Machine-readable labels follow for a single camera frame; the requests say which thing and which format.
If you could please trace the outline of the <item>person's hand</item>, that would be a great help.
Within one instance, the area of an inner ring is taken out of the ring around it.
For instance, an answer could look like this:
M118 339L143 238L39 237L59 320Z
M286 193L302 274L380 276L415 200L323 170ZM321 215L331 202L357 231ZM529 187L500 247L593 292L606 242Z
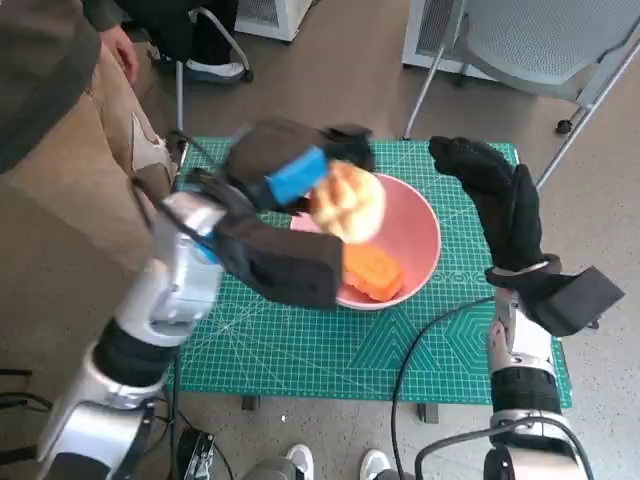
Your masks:
M140 64L129 36L119 25L116 25L101 32L100 37L122 67L128 82L133 85L137 80Z

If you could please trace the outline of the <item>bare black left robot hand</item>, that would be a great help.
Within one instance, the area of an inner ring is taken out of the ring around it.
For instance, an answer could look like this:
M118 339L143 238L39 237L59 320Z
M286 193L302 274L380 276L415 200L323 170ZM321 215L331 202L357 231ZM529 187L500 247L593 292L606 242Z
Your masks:
M318 129L284 118L263 119L238 137L222 171L259 210L307 213L307 195L328 177L332 160L374 170L370 134L356 124Z

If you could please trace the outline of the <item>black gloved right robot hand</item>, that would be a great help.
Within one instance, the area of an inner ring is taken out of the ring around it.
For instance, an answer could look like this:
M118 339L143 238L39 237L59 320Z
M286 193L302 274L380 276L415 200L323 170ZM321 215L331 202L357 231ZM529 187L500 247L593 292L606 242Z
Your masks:
M434 136L429 152L435 169L471 198L495 267L517 272L545 260L539 196L526 165L513 167L498 150L463 137Z

